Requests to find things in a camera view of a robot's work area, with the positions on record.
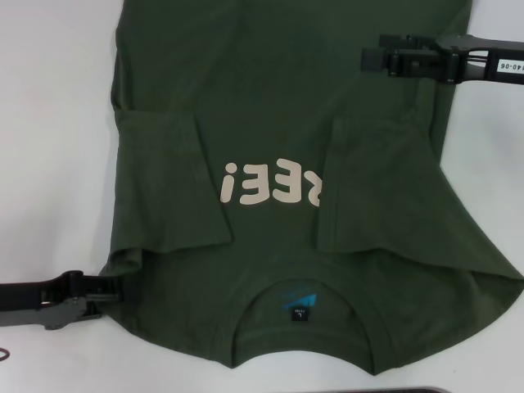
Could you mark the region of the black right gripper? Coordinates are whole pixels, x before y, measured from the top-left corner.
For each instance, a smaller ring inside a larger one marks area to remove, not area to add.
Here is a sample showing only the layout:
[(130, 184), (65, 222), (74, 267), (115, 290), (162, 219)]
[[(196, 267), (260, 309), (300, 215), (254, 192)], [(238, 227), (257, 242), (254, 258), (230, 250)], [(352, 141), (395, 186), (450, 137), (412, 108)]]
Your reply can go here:
[(524, 43), (470, 34), (434, 38), (381, 34), (380, 48), (361, 52), (360, 70), (389, 77), (524, 85)]

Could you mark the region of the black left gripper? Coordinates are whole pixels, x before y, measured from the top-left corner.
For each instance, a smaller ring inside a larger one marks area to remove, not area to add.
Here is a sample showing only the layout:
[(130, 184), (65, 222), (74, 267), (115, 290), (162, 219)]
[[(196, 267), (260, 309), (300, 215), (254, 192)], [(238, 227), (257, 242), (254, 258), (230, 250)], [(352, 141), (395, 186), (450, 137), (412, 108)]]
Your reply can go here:
[(41, 325), (47, 330), (100, 319), (98, 303), (122, 302), (121, 277), (86, 276), (65, 272), (41, 282), (0, 284), (0, 328)]

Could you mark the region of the dark green FREE t-shirt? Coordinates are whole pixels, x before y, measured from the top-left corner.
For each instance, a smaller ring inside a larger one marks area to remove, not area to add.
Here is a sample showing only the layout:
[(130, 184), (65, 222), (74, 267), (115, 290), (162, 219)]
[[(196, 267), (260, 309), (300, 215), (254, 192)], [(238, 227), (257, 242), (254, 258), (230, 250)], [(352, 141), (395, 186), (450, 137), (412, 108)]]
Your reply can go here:
[(490, 326), (524, 276), (440, 168), (454, 89), (359, 68), (380, 34), (467, 30), (472, 0), (124, 0), (104, 307), (235, 368), (301, 350), (377, 375)]

